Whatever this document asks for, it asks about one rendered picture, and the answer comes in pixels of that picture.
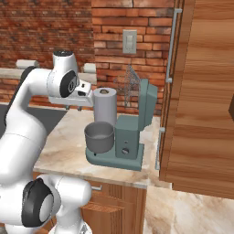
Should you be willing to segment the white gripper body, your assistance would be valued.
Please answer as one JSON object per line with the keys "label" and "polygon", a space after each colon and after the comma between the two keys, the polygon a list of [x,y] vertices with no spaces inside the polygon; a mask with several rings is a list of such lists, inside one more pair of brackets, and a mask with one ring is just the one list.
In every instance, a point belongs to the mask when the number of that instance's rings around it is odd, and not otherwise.
{"label": "white gripper body", "polygon": [[81,107],[92,107],[93,106],[93,93],[90,92],[88,95],[81,95],[79,92],[73,92],[67,98],[55,98],[49,97],[48,100],[54,104],[62,104],[65,106],[81,106]]}

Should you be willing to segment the grey paper towel roll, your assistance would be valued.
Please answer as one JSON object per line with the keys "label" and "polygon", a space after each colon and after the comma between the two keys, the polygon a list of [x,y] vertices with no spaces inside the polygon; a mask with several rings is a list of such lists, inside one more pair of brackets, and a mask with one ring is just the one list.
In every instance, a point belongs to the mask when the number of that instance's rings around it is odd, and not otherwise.
{"label": "grey paper towel roll", "polygon": [[98,88],[94,95],[94,121],[108,122],[112,126],[117,121],[117,91],[112,88]]}

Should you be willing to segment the grey metal mixing bowl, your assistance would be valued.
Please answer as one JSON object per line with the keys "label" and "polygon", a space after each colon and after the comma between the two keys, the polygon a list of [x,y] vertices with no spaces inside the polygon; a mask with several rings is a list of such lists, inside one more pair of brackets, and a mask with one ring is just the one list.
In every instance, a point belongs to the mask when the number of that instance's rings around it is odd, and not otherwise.
{"label": "grey metal mixing bowl", "polygon": [[114,129],[108,122],[92,122],[85,127],[85,141],[95,154],[110,151],[114,145]]}

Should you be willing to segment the white cylinder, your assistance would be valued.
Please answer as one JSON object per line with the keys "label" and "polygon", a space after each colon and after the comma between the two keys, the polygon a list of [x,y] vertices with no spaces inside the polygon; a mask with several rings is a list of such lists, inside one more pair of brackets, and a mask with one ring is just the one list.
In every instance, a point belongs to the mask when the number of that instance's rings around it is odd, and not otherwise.
{"label": "white cylinder", "polygon": [[95,74],[96,73],[96,65],[94,63],[85,63],[83,66],[83,71],[85,73]]}
{"label": "white cylinder", "polygon": [[39,67],[39,63],[36,60],[28,60],[28,59],[18,59],[16,61],[16,67],[18,69],[26,69],[30,66]]}

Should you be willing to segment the wooden counter base cabinet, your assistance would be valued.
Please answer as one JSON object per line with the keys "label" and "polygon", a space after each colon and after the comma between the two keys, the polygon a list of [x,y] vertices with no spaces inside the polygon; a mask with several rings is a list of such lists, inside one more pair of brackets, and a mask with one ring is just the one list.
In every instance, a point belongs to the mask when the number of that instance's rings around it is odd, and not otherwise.
{"label": "wooden counter base cabinet", "polygon": [[146,189],[89,180],[93,190],[81,215],[93,234],[143,234]]}

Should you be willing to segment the tall wooden cabinet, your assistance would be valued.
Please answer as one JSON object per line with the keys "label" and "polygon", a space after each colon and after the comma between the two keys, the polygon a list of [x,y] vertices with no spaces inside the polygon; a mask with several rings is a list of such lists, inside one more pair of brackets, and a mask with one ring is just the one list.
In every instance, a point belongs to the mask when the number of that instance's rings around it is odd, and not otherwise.
{"label": "tall wooden cabinet", "polygon": [[175,0],[159,178],[234,199],[234,0]]}

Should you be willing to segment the grey wall switch plate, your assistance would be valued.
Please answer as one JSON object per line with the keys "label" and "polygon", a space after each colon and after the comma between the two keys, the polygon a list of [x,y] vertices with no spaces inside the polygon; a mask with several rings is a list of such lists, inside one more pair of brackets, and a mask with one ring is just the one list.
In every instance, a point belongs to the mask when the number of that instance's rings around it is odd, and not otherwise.
{"label": "grey wall switch plate", "polygon": [[137,44],[137,31],[124,29],[122,31],[122,53],[135,54]]}

